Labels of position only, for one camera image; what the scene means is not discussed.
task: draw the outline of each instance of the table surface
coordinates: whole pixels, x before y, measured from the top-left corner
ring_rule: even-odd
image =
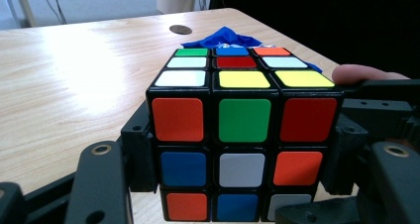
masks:
[[[175,34],[172,25],[192,34]],[[0,32],[0,181],[26,194],[74,172],[85,147],[119,137],[182,43],[224,26],[285,47],[327,77],[337,66],[235,9]],[[324,198],[319,191],[316,199]],[[132,199],[135,223],[164,222],[158,194]]]

